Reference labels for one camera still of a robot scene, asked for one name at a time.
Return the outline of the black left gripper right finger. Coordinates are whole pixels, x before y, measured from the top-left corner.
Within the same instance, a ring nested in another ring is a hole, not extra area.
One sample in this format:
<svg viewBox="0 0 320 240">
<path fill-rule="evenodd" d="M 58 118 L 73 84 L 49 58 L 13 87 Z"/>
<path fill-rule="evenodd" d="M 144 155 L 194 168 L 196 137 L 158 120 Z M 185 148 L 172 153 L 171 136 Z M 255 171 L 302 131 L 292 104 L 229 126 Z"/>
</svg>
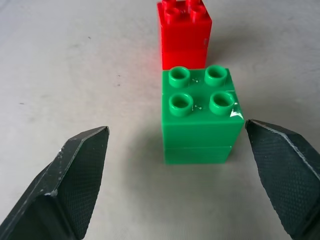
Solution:
<svg viewBox="0 0 320 240">
<path fill-rule="evenodd" d="M 262 186 L 293 240 L 320 238 L 320 154 L 299 133 L 249 119 L 245 123 Z"/>
</svg>

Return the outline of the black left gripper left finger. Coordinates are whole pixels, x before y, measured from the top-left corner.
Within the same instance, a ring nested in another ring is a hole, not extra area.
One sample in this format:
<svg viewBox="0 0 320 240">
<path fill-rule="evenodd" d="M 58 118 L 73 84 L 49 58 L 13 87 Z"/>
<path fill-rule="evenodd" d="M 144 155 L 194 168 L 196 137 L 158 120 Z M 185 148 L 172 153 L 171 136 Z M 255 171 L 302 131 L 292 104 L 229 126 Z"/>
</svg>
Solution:
<svg viewBox="0 0 320 240">
<path fill-rule="evenodd" d="M 68 139 L 0 225 L 2 240 L 82 240 L 101 187 L 110 129 Z"/>
</svg>

